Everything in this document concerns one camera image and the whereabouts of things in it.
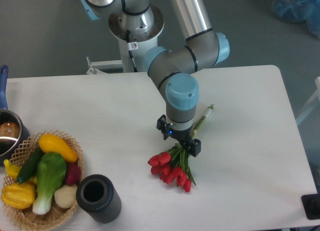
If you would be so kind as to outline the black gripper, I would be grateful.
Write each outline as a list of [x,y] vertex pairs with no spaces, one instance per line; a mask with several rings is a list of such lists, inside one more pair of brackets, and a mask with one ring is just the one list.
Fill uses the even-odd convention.
[[201,152],[201,141],[191,138],[192,126],[184,130],[174,129],[173,124],[167,122],[166,115],[162,115],[156,123],[156,128],[163,134],[163,139],[171,137],[182,144],[186,151],[187,157],[196,157]]

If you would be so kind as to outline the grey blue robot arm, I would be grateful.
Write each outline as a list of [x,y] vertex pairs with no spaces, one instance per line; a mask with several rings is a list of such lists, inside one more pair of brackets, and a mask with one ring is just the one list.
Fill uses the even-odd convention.
[[225,35],[213,31],[203,0],[170,0],[186,41],[176,52],[158,45],[165,21],[150,0],[80,1],[91,20],[108,17],[122,70],[147,73],[165,100],[166,113],[157,120],[157,129],[196,157],[201,142],[192,137],[192,129],[199,85],[193,74],[224,61],[230,53]]

